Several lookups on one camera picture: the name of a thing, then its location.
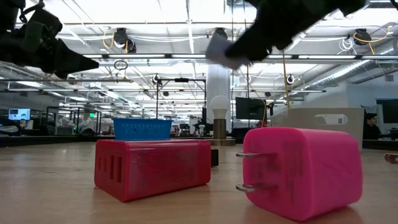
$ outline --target white pillar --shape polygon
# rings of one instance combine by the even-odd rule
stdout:
[[[231,70],[222,67],[221,65],[209,65],[207,77],[206,77],[206,108],[207,108],[207,122],[209,120],[213,122],[214,114],[211,110],[211,100],[218,96],[225,96],[227,99],[231,99],[230,89],[230,75]],[[231,132],[231,103],[229,104],[229,110],[226,113],[226,130]]]

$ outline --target light bulb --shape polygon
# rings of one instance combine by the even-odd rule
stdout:
[[[205,130],[206,125],[201,124],[199,125],[199,135],[203,135],[203,131]]]
[[[213,110],[214,119],[225,119],[229,100],[225,96],[216,96],[211,100],[210,108]]]

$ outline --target yellow cable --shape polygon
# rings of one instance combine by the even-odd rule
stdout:
[[[387,38],[387,36],[389,35],[389,32],[390,32],[390,28],[388,28],[387,34],[383,38],[380,38],[378,40],[361,40],[361,39],[356,37],[356,35],[358,33],[355,33],[353,37],[354,37],[354,39],[359,40],[359,41],[364,42],[364,43],[376,43],[376,42],[379,42],[380,40],[384,40],[385,38]]]
[[[371,50],[372,50],[372,54],[374,54],[374,50],[373,50],[373,47],[372,47],[371,43],[369,43],[369,47],[370,47]]]
[[[107,48],[107,49],[111,49],[112,47],[113,47],[113,40],[114,40],[114,32],[113,32],[113,34],[112,34],[112,43],[111,43],[111,46],[108,46],[108,45],[106,45],[106,43],[105,43],[105,35],[106,35],[106,31],[108,30],[108,28],[106,27],[105,28],[105,32],[104,32],[104,39],[102,39],[102,43],[104,43],[104,46]]]
[[[290,99],[289,99],[289,91],[287,90],[287,76],[286,76],[286,61],[285,61],[285,51],[282,51],[283,61],[284,61],[284,77],[285,77],[285,93],[286,93],[286,101],[287,108],[290,109]]]

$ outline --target metal prong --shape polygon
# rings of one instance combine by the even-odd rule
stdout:
[[[235,187],[239,191],[249,193],[257,190],[276,189],[278,188],[278,185],[273,183],[258,183],[258,184],[237,184]]]
[[[237,184],[236,189],[245,193],[256,191],[253,185]]]
[[[261,157],[261,156],[274,156],[276,155],[276,153],[252,153],[252,152],[240,152],[240,153],[236,153],[237,157],[240,158],[252,158],[252,157]]]

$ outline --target red power adapter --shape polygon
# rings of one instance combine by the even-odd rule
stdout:
[[[99,140],[95,185],[122,202],[205,185],[211,150],[205,140]]]

